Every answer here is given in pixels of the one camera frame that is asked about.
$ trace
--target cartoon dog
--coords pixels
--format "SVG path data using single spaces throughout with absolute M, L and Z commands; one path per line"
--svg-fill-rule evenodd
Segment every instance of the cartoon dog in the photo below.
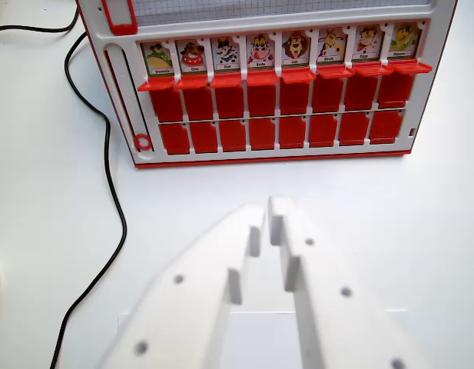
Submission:
M 363 53 L 372 51 L 376 47 L 376 33 L 377 30 L 374 25 L 365 26 L 360 32 L 361 38 L 358 41 L 357 51 Z
M 308 40 L 302 36 L 301 32 L 293 32 L 284 44 L 284 53 L 292 58 L 298 59 L 308 50 Z
M 161 44 L 150 46 L 150 50 L 152 53 L 147 56 L 147 60 L 153 68 L 170 68 L 172 66 L 172 59 L 170 55 L 165 54 Z
M 337 36 L 333 29 L 328 29 L 327 36 L 319 38 L 319 42 L 323 42 L 319 56 L 326 56 L 327 52 L 330 52 L 331 55 L 342 55 L 344 53 L 344 45 L 337 43 L 338 40 L 344 40 L 344 37 Z
M 234 63 L 238 60 L 238 50 L 232 46 L 230 39 L 218 39 L 216 54 L 220 57 L 220 63 Z
M 252 50 L 250 51 L 249 63 L 268 62 L 274 59 L 274 56 L 270 53 L 269 41 L 266 40 L 263 34 L 259 34 L 250 44 Z
M 185 65 L 204 65 L 203 53 L 204 46 L 197 46 L 192 42 L 188 42 L 181 52 L 182 62 Z

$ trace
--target black cable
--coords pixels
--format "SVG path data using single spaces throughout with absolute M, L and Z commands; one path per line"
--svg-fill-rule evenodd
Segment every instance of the black cable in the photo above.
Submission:
M 73 29 L 78 20 L 80 14 L 79 8 L 76 7 L 76 13 L 69 25 L 62 28 L 42 28 L 42 27 L 31 27 L 30 25 L 0 25 L 0 31 L 6 31 L 8 29 L 21 29 L 23 31 L 33 31 L 33 32 L 44 32 L 44 33 L 61 33 L 69 32 Z
M 111 169 L 110 169 L 110 164 L 108 161 L 108 149 L 109 149 L 109 143 L 110 143 L 110 137 L 111 137 L 111 123 L 107 118 L 107 115 L 102 113 L 100 110 L 96 109 L 95 106 L 93 106 L 81 93 L 80 91 L 76 88 L 75 83 L 71 79 L 71 75 L 69 74 L 69 61 L 71 59 L 71 56 L 75 52 L 76 48 L 78 45 L 83 41 L 83 39 L 86 37 L 86 32 L 79 37 L 78 40 L 73 44 L 71 49 L 69 50 L 68 54 L 66 55 L 65 59 L 65 73 L 66 73 L 66 78 L 68 79 L 69 85 L 75 92 L 75 94 L 84 102 L 85 105 L 87 105 L 93 112 L 96 114 L 100 115 L 104 121 L 105 121 L 105 141 L 104 141 L 104 168 L 105 168 L 105 176 L 107 177 L 107 182 L 108 182 L 108 187 L 111 190 L 111 195 L 112 199 L 114 200 L 115 207 L 117 208 L 117 211 L 119 213 L 119 218 L 121 219 L 122 223 L 122 236 L 121 240 L 119 241 L 119 245 L 115 249 L 114 253 L 108 259 L 107 264 L 101 269 L 101 271 L 97 274 L 97 276 L 94 278 L 94 280 L 88 285 L 86 290 L 81 294 L 79 298 L 76 299 L 76 301 L 73 303 L 73 305 L 70 306 L 68 311 L 65 314 L 64 319 L 62 320 L 61 323 L 61 329 L 59 330 L 59 336 L 58 336 L 58 341 L 55 345 L 55 350 L 54 350 L 54 356 L 52 357 L 52 362 L 51 362 L 51 369 L 55 368 L 55 365 L 58 362 L 58 357 L 59 357 L 59 352 L 61 350 L 61 344 L 62 344 L 62 339 L 65 335 L 65 330 L 66 330 L 66 324 L 68 323 L 68 319 L 73 312 L 73 310 L 83 301 L 84 298 L 87 297 L 87 295 L 90 293 L 90 291 L 93 289 L 93 287 L 98 283 L 98 281 L 101 280 L 107 269 L 112 265 L 114 262 L 115 258 L 119 255 L 119 252 L 121 252 L 122 246 L 124 246 L 124 242 L 126 241 L 126 236 L 128 235 L 128 224 L 126 223 L 126 218 L 124 216 L 124 212 L 122 211 L 121 204 L 119 203 L 119 199 L 117 197 L 117 194 L 115 192 L 115 187 L 114 187 L 114 182 L 112 181 L 112 176 L 111 176 Z

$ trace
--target white table surface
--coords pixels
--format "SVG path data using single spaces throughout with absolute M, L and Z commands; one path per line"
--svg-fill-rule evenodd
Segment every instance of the white table surface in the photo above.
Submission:
M 0 0 L 0 25 L 66 25 L 74 11 L 69 0 Z M 68 35 L 0 33 L 0 369 L 48 367 L 64 313 L 121 234 L 104 178 L 104 123 L 63 72 L 82 32 L 78 23 Z M 308 212 L 385 309 L 408 311 L 433 367 L 474 368 L 474 0 L 459 2 L 413 153 L 400 158 L 136 170 L 87 42 L 71 72 L 112 118 L 129 230 L 71 318 L 60 368 L 94 367 L 160 268 L 227 212 L 272 194 Z M 293 310 L 278 256 L 265 241 L 238 311 Z

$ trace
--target character card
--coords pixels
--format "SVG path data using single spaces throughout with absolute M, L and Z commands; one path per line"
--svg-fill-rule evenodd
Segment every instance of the character card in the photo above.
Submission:
M 341 27 L 319 30 L 318 65 L 340 64 L 344 61 L 347 35 Z
M 274 67 L 274 41 L 265 33 L 247 36 L 247 64 L 249 70 Z
M 198 45 L 195 39 L 177 41 L 176 44 L 183 75 L 204 73 L 207 70 L 204 46 Z
M 359 25 L 356 28 L 353 62 L 378 60 L 382 40 L 383 32 L 379 25 Z
M 397 23 L 393 27 L 389 59 L 414 58 L 421 30 L 416 23 Z
M 308 66 L 310 59 L 310 39 L 305 32 L 283 32 L 283 68 Z
M 231 37 L 222 36 L 211 39 L 214 72 L 240 71 L 240 47 Z
M 163 46 L 163 42 L 142 43 L 141 50 L 143 51 L 144 63 L 150 77 L 174 75 L 170 50 Z

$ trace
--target grid panel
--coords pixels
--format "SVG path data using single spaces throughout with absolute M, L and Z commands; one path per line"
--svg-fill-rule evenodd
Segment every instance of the grid panel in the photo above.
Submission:
M 138 25 L 319 12 L 330 9 L 426 5 L 429 0 L 132 0 Z

